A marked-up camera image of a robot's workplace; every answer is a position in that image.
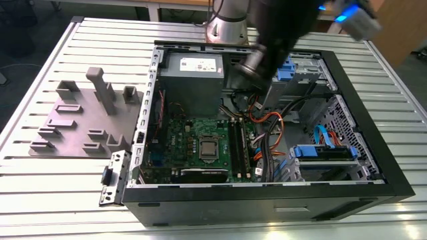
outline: blue drive bracket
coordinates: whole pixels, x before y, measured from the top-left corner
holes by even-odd
[[[288,82],[292,80],[295,75],[295,64],[290,57],[284,60],[280,68],[278,68],[278,80],[280,82]]]

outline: power supply label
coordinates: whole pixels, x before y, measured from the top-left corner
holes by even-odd
[[[182,58],[180,71],[191,71],[191,72],[216,72],[216,63],[212,58]]]

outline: blue led light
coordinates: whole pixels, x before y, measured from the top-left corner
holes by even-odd
[[[340,14],[338,18],[335,18],[335,22],[342,23],[348,17],[351,17],[359,10],[358,5],[351,5]]]
[[[336,19],[335,22],[340,23],[346,20],[347,16],[340,15]]]

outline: sticker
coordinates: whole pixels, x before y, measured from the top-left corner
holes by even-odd
[[[180,71],[216,72],[216,62],[212,58],[182,58],[179,63]]]
[[[254,106],[255,106],[259,110],[262,110],[263,105],[262,105],[258,101],[254,103]]]
[[[262,176],[263,175],[263,169],[256,167],[255,168],[255,175]]]

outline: green motherboard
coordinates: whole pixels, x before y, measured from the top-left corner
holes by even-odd
[[[179,174],[182,169],[216,169],[227,170],[230,183],[252,182],[252,151],[247,137],[254,133],[255,125],[242,119],[239,122],[204,118],[171,119],[164,151],[152,151],[150,154],[152,167],[146,170],[148,181],[170,184],[171,176]],[[236,145],[243,145],[238,156],[234,150],[238,149]]]

